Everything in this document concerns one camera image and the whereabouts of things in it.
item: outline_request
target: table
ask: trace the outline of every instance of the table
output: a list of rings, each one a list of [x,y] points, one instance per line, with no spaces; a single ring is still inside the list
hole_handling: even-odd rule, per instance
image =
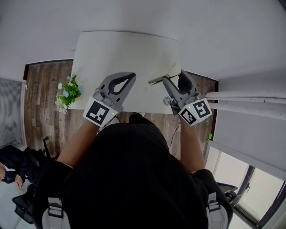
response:
[[[135,72],[136,82],[123,103],[124,111],[172,114],[163,104],[168,93],[163,83],[149,85],[148,80],[179,63],[179,42],[129,32],[83,32],[76,47],[72,74],[83,86],[83,95],[70,109],[84,110],[89,96],[110,74]]]

